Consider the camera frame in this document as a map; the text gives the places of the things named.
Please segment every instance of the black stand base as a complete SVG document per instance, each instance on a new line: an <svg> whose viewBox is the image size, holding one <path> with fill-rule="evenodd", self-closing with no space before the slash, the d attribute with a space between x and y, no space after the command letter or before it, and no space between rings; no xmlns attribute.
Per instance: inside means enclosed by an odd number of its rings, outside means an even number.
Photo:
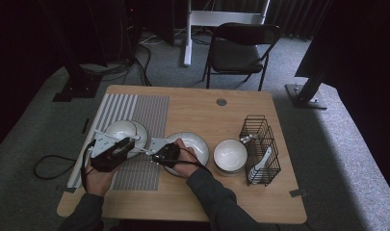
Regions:
<svg viewBox="0 0 390 231"><path fill-rule="evenodd" d="M288 91L288 95L290 96L295 108L322 110L327 109L327 106L318 91L315 93L315 96L308 102L300 101L299 92L302 88L303 85L285 85L285 89Z"/></svg>
<svg viewBox="0 0 390 231"><path fill-rule="evenodd" d="M56 93L53 102L70 102L72 98L95 98L103 76L88 73L85 73L85 75L88 77L88 81L82 88L74 88L71 77L68 78L62 92Z"/></svg>

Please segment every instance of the dark sleeve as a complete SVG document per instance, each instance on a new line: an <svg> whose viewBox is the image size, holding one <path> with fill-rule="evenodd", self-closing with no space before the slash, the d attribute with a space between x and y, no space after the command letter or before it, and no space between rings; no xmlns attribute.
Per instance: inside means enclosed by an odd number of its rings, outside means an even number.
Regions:
<svg viewBox="0 0 390 231"><path fill-rule="evenodd" d="M59 230L92 230L100 224L104 197L85 193L74 212L65 219Z"/></svg>
<svg viewBox="0 0 390 231"><path fill-rule="evenodd" d="M186 183L200 201L213 231L262 230L262 226L237 204L236 194L204 169L195 171Z"/></svg>

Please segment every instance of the gray carpet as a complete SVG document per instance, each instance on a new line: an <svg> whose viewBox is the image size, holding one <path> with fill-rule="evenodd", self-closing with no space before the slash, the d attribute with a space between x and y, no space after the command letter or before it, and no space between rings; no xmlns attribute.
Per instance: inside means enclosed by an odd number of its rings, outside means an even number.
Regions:
<svg viewBox="0 0 390 231"><path fill-rule="evenodd" d="M208 46L194 43L192 65L183 66L184 42L175 47L150 40L147 76L153 86L205 88L200 82ZM273 95L285 141L301 189L307 222L314 230L390 230L390 189L382 177L336 89L321 85L328 109L296 109L284 85L304 84L295 78L309 41L282 38L274 48L263 90ZM139 48L142 64L147 53ZM102 67L88 64L86 68ZM56 209L70 172L54 180L33 174L35 162L50 154L76 158L83 145L86 119L94 118L105 89L112 84L141 85L138 67L129 73L107 75L95 98L53 103L68 75L64 68L39 90L22 118L0 145L0 230L55 230L63 221ZM239 77L212 77L212 89L257 90L259 76L242 83ZM39 172L54 174L66 161L43 163ZM105 219L106 229L117 223ZM278 230L264 224L267 230ZM304 224L280 224L281 230L309 230Z"/></svg>

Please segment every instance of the wire basket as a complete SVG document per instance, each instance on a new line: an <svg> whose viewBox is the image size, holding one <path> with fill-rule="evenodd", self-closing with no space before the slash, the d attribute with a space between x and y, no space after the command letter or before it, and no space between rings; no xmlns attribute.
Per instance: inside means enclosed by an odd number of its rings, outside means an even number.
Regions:
<svg viewBox="0 0 390 231"><path fill-rule="evenodd" d="M273 131L263 115L247 116L240 133L240 141L245 144L247 149L245 166L247 184L268 186L281 171L281 167ZM265 164L261 168L256 167L261 161L265 161Z"/></svg>

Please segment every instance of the chair backrest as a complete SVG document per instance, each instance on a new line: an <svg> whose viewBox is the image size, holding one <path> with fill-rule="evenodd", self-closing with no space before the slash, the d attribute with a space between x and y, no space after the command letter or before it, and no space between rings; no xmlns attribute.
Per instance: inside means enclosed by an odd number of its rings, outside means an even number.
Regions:
<svg viewBox="0 0 390 231"><path fill-rule="evenodd" d="M228 22L216 28L212 43L216 39L227 39L242 45L276 44L279 38L281 30L275 25Z"/></svg>

